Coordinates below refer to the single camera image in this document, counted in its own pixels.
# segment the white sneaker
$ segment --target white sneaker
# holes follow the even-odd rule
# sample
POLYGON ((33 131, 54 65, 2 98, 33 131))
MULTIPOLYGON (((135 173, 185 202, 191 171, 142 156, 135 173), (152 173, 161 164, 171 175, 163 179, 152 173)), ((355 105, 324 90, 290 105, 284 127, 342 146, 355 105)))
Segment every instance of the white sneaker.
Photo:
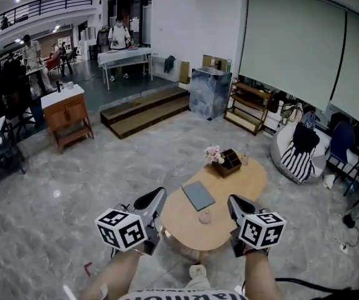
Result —
POLYGON ((207 271, 206 267, 202 264, 194 264, 193 266, 190 266, 190 277, 191 279, 197 278, 197 277, 206 277, 207 271))

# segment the blue chair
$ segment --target blue chair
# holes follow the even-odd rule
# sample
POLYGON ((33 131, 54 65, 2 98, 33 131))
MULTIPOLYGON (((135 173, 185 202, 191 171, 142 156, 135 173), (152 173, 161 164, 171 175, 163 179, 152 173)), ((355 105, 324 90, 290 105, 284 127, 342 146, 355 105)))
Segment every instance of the blue chair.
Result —
POLYGON ((348 124, 345 121, 340 121, 336 126, 328 149, 330 150, 330 157, 334 157, 338 160, 338 164, 336 167, 343 163, 341 171, 348 164, 348 157, 346 152, 350 149, 355 143, 355 132, 353 130, 353 126, 348 124))

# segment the balcony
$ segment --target balcony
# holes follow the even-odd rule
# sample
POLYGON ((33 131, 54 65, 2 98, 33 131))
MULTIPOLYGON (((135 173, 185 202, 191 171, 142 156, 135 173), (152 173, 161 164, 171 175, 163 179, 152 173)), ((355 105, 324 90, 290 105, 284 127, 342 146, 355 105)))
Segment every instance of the balcony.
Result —
POLYGON ((0 14, 0 32, 31 18, 61 9, 92 5, 93 0, 36 0, 0 14))

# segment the white pillar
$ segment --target white pillar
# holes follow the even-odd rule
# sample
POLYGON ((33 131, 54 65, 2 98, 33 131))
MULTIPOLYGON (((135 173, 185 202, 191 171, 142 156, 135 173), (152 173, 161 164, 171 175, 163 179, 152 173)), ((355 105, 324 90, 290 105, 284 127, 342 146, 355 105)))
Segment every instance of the white pillar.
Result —
POLYGON ((73 26, 73 47, 77 47, 78 48, 78 26, 75 25, 73 26))

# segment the wooden cabinet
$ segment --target wooden cabinet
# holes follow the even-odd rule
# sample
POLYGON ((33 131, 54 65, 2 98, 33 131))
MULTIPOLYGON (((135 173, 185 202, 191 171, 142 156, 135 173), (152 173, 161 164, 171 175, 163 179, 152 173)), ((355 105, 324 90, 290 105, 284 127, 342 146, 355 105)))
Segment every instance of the wooden cabinet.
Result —
POLYGON ((43 112, 49 129, 56 139, 60 152, 62 152, 64 145, 67 143, 87 136, 88 134, 94 138, 83 94, 62 99, 57 103, 45 107, 43 112), (61 134, 64 132, 64 129, 74 124, 78 124, 79 127, 68 134, 61 134))

